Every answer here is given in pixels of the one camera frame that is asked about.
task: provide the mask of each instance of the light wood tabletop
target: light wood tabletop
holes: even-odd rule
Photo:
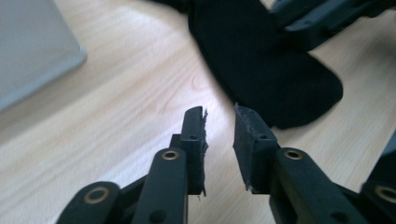
[[[55,2],[88,59],[0,114],[0,223],[54,223],[84,186],[146,175],[197,105],[208,112],[207,196],[189,197],[189,223],[274,223],[269,197],[245,190],[233,104],[187,17],[144,0]],[[310,53],[340,77],[344,98],[309,125],[273,132],[359,191],[396,128],[396,13],[360,19]]]

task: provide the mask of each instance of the wooden table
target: wooden table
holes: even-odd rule
[[[57,0],[88,61],[0,114],[0,223],[54,223],[82,187],[125,187],[207,108],[207,197],[190,223],[273,223],[268,196],[245,191],[233,152],[233,104],[192,40],[185,15],[143,0]],[[395,12],[361,19],[311,52],[342,79],[343,100],[317,121],[280,131],[329,178],[359,190],[396,128]]]

